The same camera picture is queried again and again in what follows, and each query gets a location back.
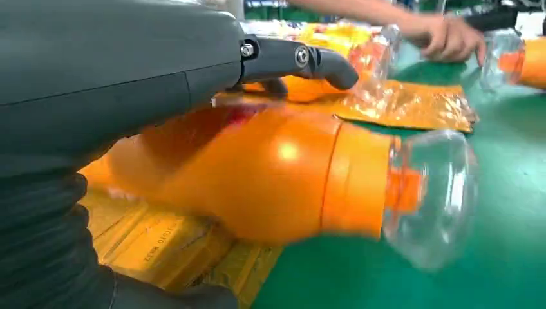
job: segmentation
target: green table surface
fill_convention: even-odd
[[[461,84],[481,118],[467,136],[480,178],[474,229],[463,256],[427,274],[384,241],[308,239],[286,248],[254,309],[546,308],[546,94],[515,86],[487,94],[473,59],[419,62],[411,46],[403,46],[401,55],[394,79]]]

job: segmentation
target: finger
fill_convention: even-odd
[[[459,61],[461,54],[466,49],[465,41],[461,33],[456,29],[448,31],[446,47],[438,56],[438,61]]]
[[[432,29],[430,44],[423,49],[423,55],[426,57],[433,57],[434,55],[441,53],[446,45],[446,37],[447,23],[444,21],[443,23],[440,23],[436,29]]]
[[[478,43],[476,47],[476,59],[478,60],[478,65],[483,66],[485,62],[485,57],[487,56],[487,45],[483,35],[479,35]]]
[[[476,50],[475,42],[466,42],[464,49],[459,52],[459,54],[453,57],[453,61],[466,61],[470,58],[470,55]]]

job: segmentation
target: hand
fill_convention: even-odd
[[[417,47],[423,56],[433,61],[466,61],[476,53],[478,64],[485,61],[487,48],[484,36],[458,17],[414,15],[400,25],[402,35]]]

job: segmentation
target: bolt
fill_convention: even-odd
[[[305,46],[296,48],[296,64],[303,67],[309,62],[309,51]]]
[[[254,54],[254,46],[251,45],[251,44],[243,44],[243,46],[241,46],[241,55],[243,55],[243,57],[250,57]]]

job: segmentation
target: plastic bottle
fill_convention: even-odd
[[[491,38],[482,69],[482,86],[494,90],[502,84],[546,89],[546,39],[523,40],[515,31],[498,32]]]
[[[250,241],[383,231],[415,266],[438,268],[466,234],[475,168],[452,131],[401,142],[324,114],[225,106],[121,140],[82,173]]]

